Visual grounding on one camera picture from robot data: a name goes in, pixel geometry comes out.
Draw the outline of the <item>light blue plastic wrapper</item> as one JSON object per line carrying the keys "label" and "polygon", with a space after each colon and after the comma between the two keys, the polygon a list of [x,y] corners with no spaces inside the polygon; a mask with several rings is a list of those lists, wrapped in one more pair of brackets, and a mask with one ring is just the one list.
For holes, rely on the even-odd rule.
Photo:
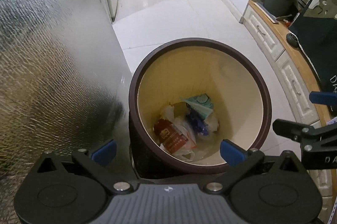
{"label": "light blue plastic wrapper", "polygon": [[190,109],[196,111],[203,120],[208,118],[214,111],[214,104],[206,93],[189,98],[182,98],[182,101],[185,102]]}

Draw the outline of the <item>red snack wrapper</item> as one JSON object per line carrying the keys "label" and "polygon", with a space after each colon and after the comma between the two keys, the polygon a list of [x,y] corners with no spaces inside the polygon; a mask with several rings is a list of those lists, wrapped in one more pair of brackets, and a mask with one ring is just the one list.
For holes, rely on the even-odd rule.
{"label": "red snack wrapper", "polygon": [[193,132],[183,120],[173,123],[159,119],[154,125],[154,133],[160,145],[171,155],[188,155],[197,146]]}

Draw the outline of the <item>brown rimmed trash bin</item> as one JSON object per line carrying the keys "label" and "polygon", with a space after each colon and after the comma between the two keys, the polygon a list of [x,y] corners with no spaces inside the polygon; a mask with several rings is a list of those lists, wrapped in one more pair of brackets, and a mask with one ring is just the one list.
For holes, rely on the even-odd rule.
{"label": "brown rimmed trash bin", "polygon": [[224,139],[260,148],[272,105],[258,69],[242,53],[204,38],[178,39],[153,50],[129,91],[131,157],[141,178],[218,174]]}

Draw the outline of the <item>white plastic bag in bin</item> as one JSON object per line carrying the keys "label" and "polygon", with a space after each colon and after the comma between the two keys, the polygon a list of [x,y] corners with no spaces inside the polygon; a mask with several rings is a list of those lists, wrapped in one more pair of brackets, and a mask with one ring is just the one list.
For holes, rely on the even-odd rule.
{"label": "white plastic bag in bin", "polygon": [[164,107],[153,128],[160,148],[184,162],[207,157],[217,142],[218,129],[215,112],[203,119],[184,103]]}

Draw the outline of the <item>silver foil table side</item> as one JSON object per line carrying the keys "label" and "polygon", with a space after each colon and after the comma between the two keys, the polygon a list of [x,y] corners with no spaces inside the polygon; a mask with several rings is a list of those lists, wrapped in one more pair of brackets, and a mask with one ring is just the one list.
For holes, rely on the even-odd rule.
{"label": "silver foil table side", "polygon": [[1,183],[45,150],[125,142],[130,79],[103,0],[1,0]]}

